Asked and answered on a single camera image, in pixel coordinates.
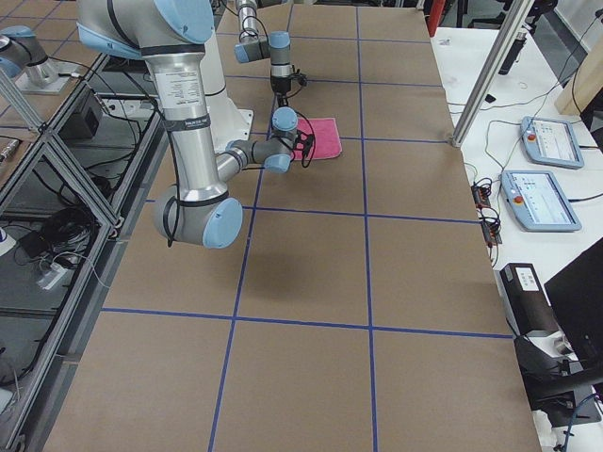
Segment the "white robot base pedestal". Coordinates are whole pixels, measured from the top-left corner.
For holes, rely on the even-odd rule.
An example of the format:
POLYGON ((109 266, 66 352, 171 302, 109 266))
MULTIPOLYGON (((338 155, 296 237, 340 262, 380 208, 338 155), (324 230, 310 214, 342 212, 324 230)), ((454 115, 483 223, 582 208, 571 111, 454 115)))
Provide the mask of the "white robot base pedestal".
POLYGON ((201 13, 203 19, 209 20, 209 25, 205 25, 204 30, 211 33, 210 38, 204 43, 205 52, 200 63, 200 71, 204 98, 211 120, 212 145, 209 149, 214 154, 219 154, 225 151, 226 145, 231 141, 249 138, 253 112, 237 108, 229 97, 210 2, 198 1, 197 4, 197 12, 201 13))

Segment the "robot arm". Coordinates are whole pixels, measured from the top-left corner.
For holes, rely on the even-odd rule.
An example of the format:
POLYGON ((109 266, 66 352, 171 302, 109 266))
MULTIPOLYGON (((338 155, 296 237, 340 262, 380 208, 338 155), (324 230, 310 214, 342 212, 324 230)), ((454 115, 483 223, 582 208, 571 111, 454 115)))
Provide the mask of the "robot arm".
POLYGON ((211 126, 216 108, 206 101, 203 63, 216 38, 208 1, 81 1, 78 33, 89 48, 113 57, 145 62, 160 102, 160 116, 172 148, 176 182, 155 203, 155 227, 170 242, 209 249, 230 246, 243 221, 241 203, 228 181, 255 164, 275 173, 288 171, 296 154, 312 158, 315 134, 298 128, 289 107, 291 81, 305 82, 290 62, 285 31, 260 35, 256 12, 264 1, 236 2, 241 39, 236 59, 270 60, 270 83, 278 99, 269 139, 234 140, 217 153, 211 126))
POLYGON ((279 107, 288 106, 288 94, 292 89, 294 67, 291 63, 290 37, 286 31, 268 33, 258 18, 257 11, 283 3, 284 1, 235 1, 239 22, 236 60, 239 63, 269 60, 270 86, 279 107))

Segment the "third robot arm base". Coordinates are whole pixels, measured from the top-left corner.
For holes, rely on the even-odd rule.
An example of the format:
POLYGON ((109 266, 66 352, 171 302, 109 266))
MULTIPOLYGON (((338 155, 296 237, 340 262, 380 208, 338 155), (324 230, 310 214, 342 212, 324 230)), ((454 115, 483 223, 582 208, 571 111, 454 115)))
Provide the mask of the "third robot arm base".
POLYGON ((68 79, 78 74, 78 67, 51 59, 28 26, 1 30, 1 69, 9 78, 17 78, 15 84, 24 93, 59 94, 68 79))

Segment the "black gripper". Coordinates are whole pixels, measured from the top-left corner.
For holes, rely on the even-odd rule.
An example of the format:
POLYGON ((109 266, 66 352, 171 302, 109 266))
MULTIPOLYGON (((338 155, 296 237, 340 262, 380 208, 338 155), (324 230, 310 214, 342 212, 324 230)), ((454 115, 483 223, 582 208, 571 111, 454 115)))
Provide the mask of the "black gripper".
POLYGON ((293 159, 301 163, 311 163, 315 153, 315 135, 297 131, 293 147, 293 159))
POLYGON ((270 86, 276 95, 279 107, 288 106, 288 93, 292 90, 292 75, 270 77, 270 86))

